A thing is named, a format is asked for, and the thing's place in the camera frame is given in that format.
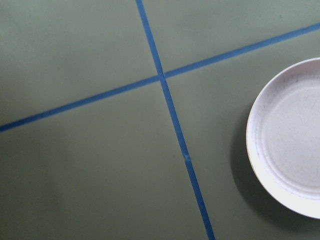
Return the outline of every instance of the green surface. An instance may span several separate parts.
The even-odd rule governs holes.
[[[0,125],[156,74],[134,1],[0,3]]]
[[[0,239],[206,239],[159,83],[3,132],[0,155]]]
[[[320,22],[318,0],[144,0],[163,70]]]
[[[314,32],[168,80],[219,240],[317,240],[320,220],[294,213],[257,180],[246,151],[251,106],[286,67],[320,55]]]

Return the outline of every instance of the plate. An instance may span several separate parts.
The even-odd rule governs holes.
[[[277,201],[320,219],[320,58],[288,67],[263,88],[249,114],[246,147]]]

